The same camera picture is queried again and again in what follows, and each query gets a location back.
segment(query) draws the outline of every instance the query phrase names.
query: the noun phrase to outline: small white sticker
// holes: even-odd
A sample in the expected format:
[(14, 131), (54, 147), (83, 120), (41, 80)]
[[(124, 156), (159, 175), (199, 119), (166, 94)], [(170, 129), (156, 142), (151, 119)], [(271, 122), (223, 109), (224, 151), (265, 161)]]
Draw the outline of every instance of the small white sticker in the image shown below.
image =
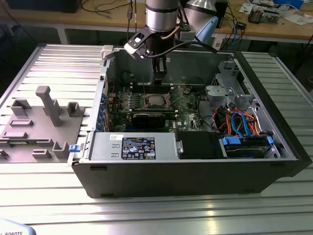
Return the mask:
[(121, 141), (123, 139), (124, 135), (110, 135), (111, 141)]

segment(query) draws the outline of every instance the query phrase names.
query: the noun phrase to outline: computer tower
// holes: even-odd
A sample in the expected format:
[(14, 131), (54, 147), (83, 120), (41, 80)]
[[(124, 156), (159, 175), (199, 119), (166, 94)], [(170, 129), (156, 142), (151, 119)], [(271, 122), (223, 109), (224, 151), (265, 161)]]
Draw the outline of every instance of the computer tower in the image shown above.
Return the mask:
[(11, 9), (75, 13), (82, 0), (7, 0)]
[(215, 8), (216, 8), (216, 16), (219, 18), (216, 28), (221, 28), (222, 22), (224, 19), (224, 15), (227, 9), (228, 2), (227, 0), (216, 0)]

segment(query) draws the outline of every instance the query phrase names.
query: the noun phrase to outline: motherboard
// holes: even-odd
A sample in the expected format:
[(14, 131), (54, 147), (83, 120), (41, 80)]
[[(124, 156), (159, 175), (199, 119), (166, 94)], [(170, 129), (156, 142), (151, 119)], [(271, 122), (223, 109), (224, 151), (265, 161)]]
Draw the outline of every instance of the motherboard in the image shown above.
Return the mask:
[(123, 87), (108, 95), (112, 132), (202, 131), (199, 93), (187, 85)]

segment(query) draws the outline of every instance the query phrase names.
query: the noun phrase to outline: power supply label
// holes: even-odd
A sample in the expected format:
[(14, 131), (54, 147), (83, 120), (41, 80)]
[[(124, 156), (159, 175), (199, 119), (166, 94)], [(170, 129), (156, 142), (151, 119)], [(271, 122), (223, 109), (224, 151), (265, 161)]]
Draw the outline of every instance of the power supply label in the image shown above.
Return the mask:
[(156, 159), (155, 138), (123, 138), (122, 159), (124, 160)]

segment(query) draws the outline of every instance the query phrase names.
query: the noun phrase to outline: wooden workbench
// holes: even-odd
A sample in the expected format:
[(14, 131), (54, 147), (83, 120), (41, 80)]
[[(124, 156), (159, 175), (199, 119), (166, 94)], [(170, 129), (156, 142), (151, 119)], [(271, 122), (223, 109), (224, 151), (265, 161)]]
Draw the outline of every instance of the wooden workbench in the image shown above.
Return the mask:
[[(97, 4), (110, 2), (110, 0), (96, 0)], [(260, 41), (282, 41), (305, 43), (313, 33), (313, 24), (297, 25), (283, 18), (278, 24), (248, 23), (248, 14), (239, 13), (240, 5), (245, 0), (230, 0), (230, 7), (238, 21), (247, 24), (244, 39), (260, 40)], [(127, 0), (118, 0), (117, 2), (106, 6), (108, 9), (122, 4), (126, 4)], [(88, 1), (84, 7), (94, 10), (92, 0)], [(6, 5), (11, 15), (21, 24), (32, 26), (54, 27), (58, 30), (62, 43), (67, 43), (65, 28), (90, 29), (90, 30), (111, 30), (111, 31), (126, 31), (127, 27), (127, 6), (114, 9), (110, 13), (111, 19), (96, 14), (94, 12), (85, 11), (79, 8), (76, 13), (61, 13), (61, 12), (46, 12), (46, 11), (31, 11), (31, 10), (11, 10)], [(313, 7), (304, 4), (301, 10), (313, 11)], [(145, 25), (145, 5), (137, 4), (137, 26)], [(0, 24), (13, 23), (11, 18), (0, 8)], [(134, 17), (131, 21), (131, 27), (134, 27)], [(230, 28), (226, 20), (223, 21), (222, 27), (215, 30), (213, 37), (222, 40), (230, 34)]]

